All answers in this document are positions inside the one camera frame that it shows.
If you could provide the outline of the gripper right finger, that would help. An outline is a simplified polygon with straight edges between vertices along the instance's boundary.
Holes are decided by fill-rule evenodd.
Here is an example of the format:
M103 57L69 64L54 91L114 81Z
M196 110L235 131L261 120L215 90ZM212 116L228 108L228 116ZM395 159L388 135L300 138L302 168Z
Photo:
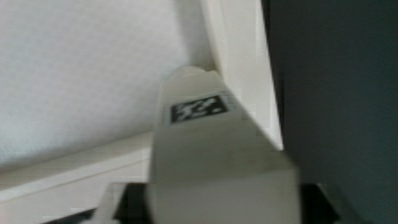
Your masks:
M300 205L302 224L363 224L363 218L332 185L300 185Z

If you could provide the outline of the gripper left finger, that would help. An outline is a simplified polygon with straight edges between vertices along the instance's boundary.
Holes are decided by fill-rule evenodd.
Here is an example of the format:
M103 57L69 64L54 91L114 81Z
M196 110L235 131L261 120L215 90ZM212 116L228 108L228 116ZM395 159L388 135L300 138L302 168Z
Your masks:
M114 183L98 207L45 224L151 224L144 195L144 183Z

